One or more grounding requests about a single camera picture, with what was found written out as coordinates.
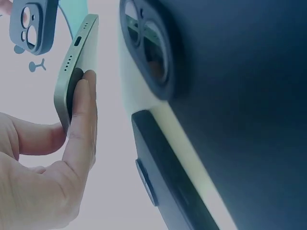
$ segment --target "hand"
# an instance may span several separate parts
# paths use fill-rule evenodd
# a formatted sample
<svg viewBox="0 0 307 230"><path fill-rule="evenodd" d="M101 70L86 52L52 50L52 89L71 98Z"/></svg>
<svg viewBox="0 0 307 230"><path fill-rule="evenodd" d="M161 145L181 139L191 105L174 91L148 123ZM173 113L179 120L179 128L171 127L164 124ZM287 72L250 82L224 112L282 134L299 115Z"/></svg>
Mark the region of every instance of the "hand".
<svg viewBox="0 0 307 230"><path fill-rule="evenodd" d="M0 0L0 12L11 14L13 3L10 0Z"/></svg>
<svg viewBox="0 0 307 230"><path fill-rule="evenodd" d="M36 125L0 114L0 230L63 228L79 213L88 173L95 162L96 75L84 74L73 99L69 140L61 161L27 168L19 154L47 155L66 136L61 125Z"/></svg>

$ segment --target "silicone case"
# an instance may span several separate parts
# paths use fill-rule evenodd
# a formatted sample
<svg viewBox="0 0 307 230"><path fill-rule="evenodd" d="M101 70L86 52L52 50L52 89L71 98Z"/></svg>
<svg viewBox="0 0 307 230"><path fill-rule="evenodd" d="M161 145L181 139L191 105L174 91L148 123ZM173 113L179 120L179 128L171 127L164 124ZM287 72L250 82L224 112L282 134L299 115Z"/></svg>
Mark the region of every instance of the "silicone case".
<svg viewBox="0 0 307 230"><path fill-rule="evenodd" d="M34 55L47 53L53 45L58 3L59 0L14 1L10 21L11 41ZM25 28L23 11L26 7L30 10L30 19L29 25ZM36 31L34 45L28 41L27 37L30 26L33 26Z"/></svg>

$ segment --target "smartphone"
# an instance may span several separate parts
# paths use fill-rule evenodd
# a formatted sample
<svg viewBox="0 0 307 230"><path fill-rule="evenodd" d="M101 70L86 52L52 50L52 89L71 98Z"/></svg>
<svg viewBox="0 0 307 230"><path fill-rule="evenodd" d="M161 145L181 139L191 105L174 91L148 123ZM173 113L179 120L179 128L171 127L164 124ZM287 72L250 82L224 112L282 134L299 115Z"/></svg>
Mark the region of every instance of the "smartphone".
<svg viewBox="0 0 307 230"><path fill-rule="evenodd" d="M88 14L63 60L54 91L54 106L66 135L72 118L73 93L87 70L96 69L99 17Z"/></svg>

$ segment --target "white background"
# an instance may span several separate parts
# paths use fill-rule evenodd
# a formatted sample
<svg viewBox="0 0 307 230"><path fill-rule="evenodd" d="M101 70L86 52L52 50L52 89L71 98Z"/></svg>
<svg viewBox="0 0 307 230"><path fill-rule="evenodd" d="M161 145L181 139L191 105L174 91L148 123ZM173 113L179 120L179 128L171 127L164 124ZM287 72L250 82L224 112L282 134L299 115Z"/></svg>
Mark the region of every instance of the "white background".
<svg viewBox="0 0 307 230"><path fill-rule="evenodd" d="M79 217L66 230L166 230L142 185L134 160L137 158L130 120L122 107L119 75L117 20L118 0L88 0L89 13L99 14L96 164L91 170ZM58 70L71 43L64 17L58 11L55 41L41 56L14 53L9 37L9 17L0 17L0 110L40 124L58 122L53 92ZM29 62L40 64L29 71ZM42 157L21 156L29 167L60 160L63 148Z"/></svg>

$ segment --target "usb-c port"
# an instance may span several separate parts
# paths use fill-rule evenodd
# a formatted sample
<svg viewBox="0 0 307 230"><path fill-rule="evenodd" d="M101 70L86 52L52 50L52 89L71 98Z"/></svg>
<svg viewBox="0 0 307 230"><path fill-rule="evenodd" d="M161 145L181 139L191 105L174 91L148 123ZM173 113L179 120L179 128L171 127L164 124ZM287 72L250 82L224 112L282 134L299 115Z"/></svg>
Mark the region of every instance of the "usb-c port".
<svg viewBox="0 0 307 230"><path fill-rule="evenodd" d="M81 41L81 36L77 37L77 39L75 41L75 46L78 46L80 41Z"/></svg>

